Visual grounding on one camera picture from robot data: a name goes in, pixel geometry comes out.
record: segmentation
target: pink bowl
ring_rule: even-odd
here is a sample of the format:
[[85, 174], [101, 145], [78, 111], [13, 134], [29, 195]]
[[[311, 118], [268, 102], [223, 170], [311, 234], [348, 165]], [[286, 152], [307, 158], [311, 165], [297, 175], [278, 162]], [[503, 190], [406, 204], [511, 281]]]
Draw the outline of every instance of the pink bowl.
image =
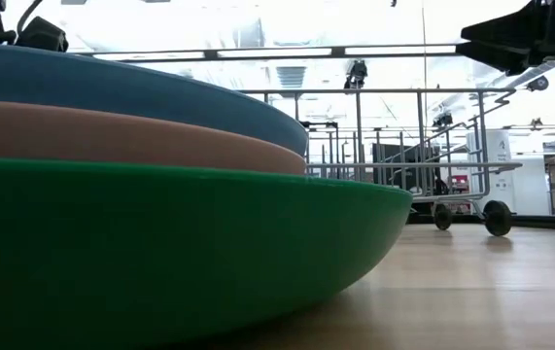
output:
[[0, 158], [63, 159], [302, 174], [271, 143], [179, 122], [0, 102]]

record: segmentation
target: green bowl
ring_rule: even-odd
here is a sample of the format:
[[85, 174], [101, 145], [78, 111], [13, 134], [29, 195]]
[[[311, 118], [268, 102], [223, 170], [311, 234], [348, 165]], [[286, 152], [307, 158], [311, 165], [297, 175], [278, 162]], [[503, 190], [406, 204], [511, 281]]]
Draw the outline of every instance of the green bowl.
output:
[[330, 298], [390, 250], [407, 192], [145, 165], [0, 159], [0, 349], [127, 349]]

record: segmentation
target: plastic bowl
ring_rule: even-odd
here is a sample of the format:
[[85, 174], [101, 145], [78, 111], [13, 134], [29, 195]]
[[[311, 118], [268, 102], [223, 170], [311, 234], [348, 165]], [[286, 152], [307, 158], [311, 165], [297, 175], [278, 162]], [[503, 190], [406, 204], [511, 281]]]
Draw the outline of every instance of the plastic bowl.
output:
[[297, 121], [254, 98], [176, 75], [70, 53], [0, 45], [0, 101], [205, 126], [255, 137], [301, 156], [307, 146], [307, 134]]
[[64, 159], [301, 175], [304, 159], [271, 143], [179, 122], [0, 102], [0, 158]]
[[0, 160], [0, 349], [138, 349], [330, 298], [411, 195], [300, 176]]

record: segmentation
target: wooden floor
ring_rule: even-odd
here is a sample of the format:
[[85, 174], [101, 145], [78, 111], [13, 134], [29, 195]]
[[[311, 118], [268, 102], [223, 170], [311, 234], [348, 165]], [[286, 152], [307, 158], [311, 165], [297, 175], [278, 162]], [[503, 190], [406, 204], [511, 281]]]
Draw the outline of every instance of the wooden floor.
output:
[[212, 349], [555, 349], [555, 230], [410, 226], [335, 299]]

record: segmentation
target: ceiling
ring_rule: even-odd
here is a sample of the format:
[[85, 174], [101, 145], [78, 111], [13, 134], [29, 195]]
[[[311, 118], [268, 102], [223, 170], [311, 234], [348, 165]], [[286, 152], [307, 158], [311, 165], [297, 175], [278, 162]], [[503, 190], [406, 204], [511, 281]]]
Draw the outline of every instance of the ceiling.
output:
[[[398, 5], [391, 8], [390, 0], [45, 0], [34, 16], [63, 27], [73, 53], [400, 46], [456, 44], [464, 26], [517, 11], [526, 2], [398, 0]], [[15, 27], [30, 3], [9, 2], [3, 15], [5, 26]], [[404, 48], [387, 50], [400, 53]], [[348, 59], [280, 59], [137, 65], [225, 88], [263, 89], [342, 88], [349, 63]], [[534, 118], [555, 123], [555, 63], [513, 78], [459, 56], [371, 58], [366, 65], [366, 88], [520, 88], [546, 72], [548, 90], [519, 91], [508, 106], [489, 115], [487, 121], [492, 127], [525, 125]], [[291, 96], [271, 95], [270, 103], [294, 116], [294, 100], [285, 97]], [[495, 99], [488, 97], [487, 107], [495, 106]], [[455, 121], [466, 120], [477, 112], [473, 102], [468, 95], [429, 94], [425, 96], [427, 124], [440, 104], [452, 111]], [[355, 97], [303, 95], [299, 115], [302, 120], [337, 121], [340, 127], [354, 127]], [[362, 116], [363, 127], [417, 125], [415, 95], [365, 94]], [[457, 132], [459, 139], [453, 142], [460, 143], [461, 135]]]

